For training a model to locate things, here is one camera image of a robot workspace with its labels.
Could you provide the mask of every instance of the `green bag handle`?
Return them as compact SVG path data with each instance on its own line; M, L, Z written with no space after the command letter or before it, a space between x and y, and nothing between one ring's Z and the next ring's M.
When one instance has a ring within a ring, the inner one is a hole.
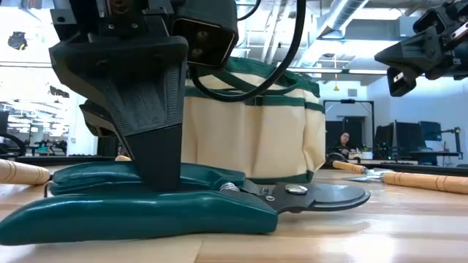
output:
M231 74L227 70L222 70L219 72L213 73L214 77L217 77L222 82L234 87L236 90L243 91L243 92L250 92L257 88L257 86L252 85L251 83L242 80L241 78L236 77L235 75ZM285 95L291 91L294 91L298 87L298 81L292 79L291 81L294 84L290 85L289 87L282 88L280 90L267 90L262 93L262 95Z
M235 90L250 92L256 89L257 86L236 77L231 72L251 74L268 78L268 76L270 76L275 69L275 66L267 65L247 58L230 58L225 69L217 71L200 69L200 76L213 75L222 82L234 87ZM284 86L285 88L281 90L267 90L263 93L263 95L285 95L291 91L294 91L296 88L302 88L302 86L305 88L309 85L301 76L288 71L286 71L275 82L275 84Z

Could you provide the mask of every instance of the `black cable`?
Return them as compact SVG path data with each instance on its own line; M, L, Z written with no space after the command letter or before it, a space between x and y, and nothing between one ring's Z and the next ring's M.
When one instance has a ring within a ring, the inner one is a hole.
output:
M242 20L246 20L247 18L250 18L255 13L255 11L257 11L258 7L260 6L261 1L262 0L257 0L255 2L254 7L248 13L246 13L243 17L238 18L237 21L242 21Z
M18 137L16 137L15 135L4 134L4 133L1 133L0 137L7 138L8 140L11 140L12 142L14 142L18 146L19 150L15 151L16 153L18 153L18 156L25 156L26 155L26 151L27 151L26 145L24 144L23 141L18 139Z
M301 45L302 39L302 32L304 29L304 23L306 20L306 0L298 0L297 1L297 17L295 20L295 28L294 28L294 35L292 37L292 42L290 49L287 51L286 57L284 58L283 62L275 69L275 71L266 79L260 86L256 89L239 95L222 95L214 92L208 88L206 88L198 78L198 70L195 66L191 66L189 68L190 77L192 81L202 93L206 96L219 100L221 102L242 102L246 99L254 98L261 93L265 92L268 88L270 88L283 74L286 72L288 66L293 62L295 54L298 52L299 46Z
M343 161L348 162L348 159L344 157L341 153L330 153L327 155L326 162L327 164L333 164L333 161Z

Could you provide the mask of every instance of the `computer monitor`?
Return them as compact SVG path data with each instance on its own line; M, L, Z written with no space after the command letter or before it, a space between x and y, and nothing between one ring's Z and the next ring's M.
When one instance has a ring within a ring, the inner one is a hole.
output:
M430 141L442 141L442 129L440 127L440 123L433 122L433 121L421 121L421 137L423 140L430 140Z
M378 126L375 132L375 144L376 145L386 145L387 147L392 147L393 144L393 123L388 124L387 126Z
M426 143L421 137L419 123L396 122L396 144L400 156L409 156L411 151L424 148Z

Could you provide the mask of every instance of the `desk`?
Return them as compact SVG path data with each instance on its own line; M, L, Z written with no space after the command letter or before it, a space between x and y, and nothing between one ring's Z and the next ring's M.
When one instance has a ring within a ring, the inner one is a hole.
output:
M415 158L419 157L432 157L432 156L460 156L460 153L457 152L437 152L437 151L413 151L409 152L411 156Z
M0 246L0 262L468 262L468 196L341 180L349 176L320 170L315 180L367 188L365 205L285 213L271 235ZM0 185L0 218L41 197L41 186Z

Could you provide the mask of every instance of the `spring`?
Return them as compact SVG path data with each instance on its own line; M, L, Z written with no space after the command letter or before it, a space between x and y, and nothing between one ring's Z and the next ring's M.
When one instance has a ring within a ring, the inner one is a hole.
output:
M237 186L235 186L234 183L225 183L224 185L219 188L220 191L240 191Z

